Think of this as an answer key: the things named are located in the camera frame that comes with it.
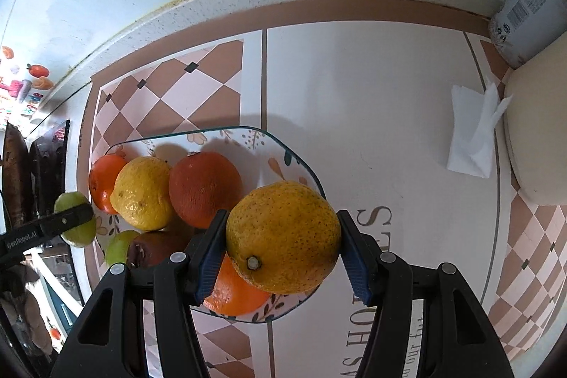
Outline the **green fruit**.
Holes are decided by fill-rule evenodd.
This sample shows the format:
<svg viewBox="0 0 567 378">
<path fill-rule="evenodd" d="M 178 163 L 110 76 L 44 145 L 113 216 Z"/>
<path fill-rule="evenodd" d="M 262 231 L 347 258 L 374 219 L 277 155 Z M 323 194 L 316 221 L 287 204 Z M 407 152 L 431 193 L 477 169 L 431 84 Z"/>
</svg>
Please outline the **green fruit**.
<svg viewBox="0 0 567 378">
<path fill-rule="evenodd" d="M 83 204 L 89 205 L 85 195 L 77 191 L 67 192 L 58 196 L 54 204 L 54 211 L 58 213 Z M 90 245 L 96 236 L 96 217 L 90 213 L 90 218 L 87 220 L 85 213 L 79 212 L 76 224 L 62 232 L 61 237 L 66 244 L 72 247 L 84 248 Z"/>
<path fill-rule="evenodd" d="M 105 261 L 109 267 L 116 263 L 125 264 L 127 262 L 129 246 L 137 236 L 139 236 L 139 232 L 129 229 L 112 237 L 105 253 Z"/>
</svg>

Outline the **dark red pomegranate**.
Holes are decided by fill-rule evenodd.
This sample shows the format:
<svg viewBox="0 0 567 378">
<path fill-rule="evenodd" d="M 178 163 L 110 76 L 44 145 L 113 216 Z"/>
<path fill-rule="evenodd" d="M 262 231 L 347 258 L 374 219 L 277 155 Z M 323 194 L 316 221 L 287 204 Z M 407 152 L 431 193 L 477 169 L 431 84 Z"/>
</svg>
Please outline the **dark red pomegranate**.
<svg viewBox="0 0 567 378">
<path fill-rule="evenodd" d="M 177 251 L 182 251 L 189 238 L 171 231 L 152 231 L 135 237 L 127 250 L 126 264 L 130 269 L 154 267 Z"/>
</svg>

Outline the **orange tangerine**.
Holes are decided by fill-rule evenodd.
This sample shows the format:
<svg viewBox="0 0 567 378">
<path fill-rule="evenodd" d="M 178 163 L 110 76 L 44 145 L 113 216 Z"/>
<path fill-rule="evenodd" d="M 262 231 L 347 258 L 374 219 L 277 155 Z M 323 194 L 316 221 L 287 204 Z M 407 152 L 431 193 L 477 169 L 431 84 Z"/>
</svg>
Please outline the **orange tangerine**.
<svg viewBox="0 0 567 378">
<path fill-rule="evenodd" d="M 88 188 L 94 204 L 101 211 L 116 215 L 112 207 L 111 195 L 115 180 L 127 161 L 117 154 L 111 153 L 97 159 L 88 175 Z"/>
</svg>

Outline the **bright orange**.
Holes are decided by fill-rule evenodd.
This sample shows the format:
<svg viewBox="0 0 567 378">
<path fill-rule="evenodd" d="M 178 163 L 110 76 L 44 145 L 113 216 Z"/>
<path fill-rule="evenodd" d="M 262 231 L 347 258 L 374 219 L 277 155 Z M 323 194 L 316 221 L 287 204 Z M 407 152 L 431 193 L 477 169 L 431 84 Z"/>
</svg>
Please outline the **bright orange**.
<svg viewBox="0 0 567 378">
<path fill-rule="evenodd" d="M 258 310 L 271 294 L 246 282 L 235 270 L 228 255 L 223 259 L 212 293 L 204 306 L 216 314 L 241 316 Z"/>
</svg>

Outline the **yellow lemon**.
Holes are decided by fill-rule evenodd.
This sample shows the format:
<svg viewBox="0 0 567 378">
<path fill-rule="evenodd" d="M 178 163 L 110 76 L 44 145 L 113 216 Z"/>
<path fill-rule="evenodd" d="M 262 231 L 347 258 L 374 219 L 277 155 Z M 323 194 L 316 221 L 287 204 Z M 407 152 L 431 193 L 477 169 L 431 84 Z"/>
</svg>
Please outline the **yellow lemon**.
<svg viewBox="0 0 567 378">
<path fill-rule="evenodd" d="M 153 156 L 139 156 L 119 172 L 110 197 L 113 209 L 133 227 L 165 228 L 175 218 L 169 197 L 171 168 Z"/>
<path fill-rule="evenodd" d="M 272 294 L 317 288 L 339 255 L 332 206 L 308 186 L 280 181 L 255 189 L 229 214 L 228 257 L 252 286 Z"/>
</svg>

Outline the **dark orange fruit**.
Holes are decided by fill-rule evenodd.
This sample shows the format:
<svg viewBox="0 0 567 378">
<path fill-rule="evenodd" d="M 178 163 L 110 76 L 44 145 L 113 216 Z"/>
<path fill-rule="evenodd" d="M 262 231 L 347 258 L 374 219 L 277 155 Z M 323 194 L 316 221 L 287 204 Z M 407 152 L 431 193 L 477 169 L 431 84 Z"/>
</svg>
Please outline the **dark orange fruit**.
<svg viewBox="0 0 567 378">
<path fill-rule="evenodd" d="M 218 210 L 232 210 L 243 197 L 235 165 L 220 153 L 192 153 L 170 171 L 169 197 L 188 225 L 207 229 Z"/>
</svg>

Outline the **black wok pan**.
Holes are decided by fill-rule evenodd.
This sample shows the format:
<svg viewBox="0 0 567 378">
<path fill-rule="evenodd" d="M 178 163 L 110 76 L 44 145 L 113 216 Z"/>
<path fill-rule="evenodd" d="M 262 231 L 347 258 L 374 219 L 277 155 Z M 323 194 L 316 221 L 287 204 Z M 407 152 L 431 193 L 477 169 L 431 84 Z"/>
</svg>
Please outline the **black wok pan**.
<svg viewBox="0 0 567 378">
<path fill-rule="evenodd" d="M 35 217 L 31 159 L 19 129 L 8 123 L 2 154 L 2 187 L 8 230 L 20 228 Z"/>
</svg>

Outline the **white folded tissue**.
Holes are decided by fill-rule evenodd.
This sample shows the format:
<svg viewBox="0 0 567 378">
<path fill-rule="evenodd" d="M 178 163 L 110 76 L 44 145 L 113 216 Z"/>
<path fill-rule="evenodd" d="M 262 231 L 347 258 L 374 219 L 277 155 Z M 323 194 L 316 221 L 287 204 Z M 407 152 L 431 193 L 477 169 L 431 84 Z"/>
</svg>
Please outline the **white folded tissue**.
<svg viewBox="0 0 567 378">
<path fill-rule="evenodd" d="M 454 85 L 452 104 L 454 130 L 447 169 L 452 172 L 489 179 L 495 151 L 494 130 L 512 97 L 501 99 L 496 84 L 483 93 Z"/>
</svg>

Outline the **cream utensil holder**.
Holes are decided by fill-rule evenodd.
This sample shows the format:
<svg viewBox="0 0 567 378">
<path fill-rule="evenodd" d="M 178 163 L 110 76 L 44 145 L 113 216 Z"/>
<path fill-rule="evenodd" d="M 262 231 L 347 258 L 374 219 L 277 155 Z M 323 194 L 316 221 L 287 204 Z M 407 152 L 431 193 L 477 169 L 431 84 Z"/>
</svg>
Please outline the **cream utensil holder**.
<svg viewBox="0 0 567 378">
<path fill-rule="evenodd" d="M 505 133 L 514 175 L 540 205 L 566 202 L 566 37 L 514 70 Z"/>
</svg>

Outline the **checkered brown table mat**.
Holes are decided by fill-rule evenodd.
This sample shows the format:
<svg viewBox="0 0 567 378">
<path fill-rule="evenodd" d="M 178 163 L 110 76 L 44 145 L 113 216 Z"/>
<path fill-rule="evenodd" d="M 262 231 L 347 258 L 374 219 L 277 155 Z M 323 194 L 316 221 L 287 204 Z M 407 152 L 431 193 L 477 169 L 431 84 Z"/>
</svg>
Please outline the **checkered brown table mat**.
<svg viewBox="0 0 567 378">
<path fill-rule="evenodd" d="M 564 208 L 519 190 L 505 148 L 490 179 L 446 168 L 451 88 L 509 75 L 486 18 L 409 0 L 300 0 L 189 25 L 180 8 L 121 38 L 149 44 L 93 75 L 83 159 L 130 139 L 242 124 L 312 167 L 406 261 L 452 261 L 490 311 L 519 377 L 557 361 L 566 322 Z"/>
</svg>

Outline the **white spray can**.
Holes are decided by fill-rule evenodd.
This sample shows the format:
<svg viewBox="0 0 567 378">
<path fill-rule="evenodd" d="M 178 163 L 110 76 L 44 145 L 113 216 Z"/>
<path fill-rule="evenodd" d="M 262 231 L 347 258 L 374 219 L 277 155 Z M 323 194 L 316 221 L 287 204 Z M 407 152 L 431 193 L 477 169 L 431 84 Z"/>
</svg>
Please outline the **white spray can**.
<svg viewBox="0 0 567 378">
<path fill-rule="evenodd" d="M 505 0 L 488 31 L 497 52 L 516 69 L 566 32 L 566 0 Z"/>
</svg>

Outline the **colourful wall stickers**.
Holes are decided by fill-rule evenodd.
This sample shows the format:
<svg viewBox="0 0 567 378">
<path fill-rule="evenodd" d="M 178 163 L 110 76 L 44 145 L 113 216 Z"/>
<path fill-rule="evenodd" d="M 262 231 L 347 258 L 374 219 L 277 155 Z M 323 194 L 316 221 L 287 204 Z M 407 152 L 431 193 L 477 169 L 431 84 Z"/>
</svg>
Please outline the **colourful wall stickers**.
<svg viewBox="0 0 567 378">
<path fill-rule="evenodd" d="M 38 110 L 54 87 L 47 67 L 17 58 L 12 48 L 1 46 L 1 130 L 21 126 Z"/>
</svg>

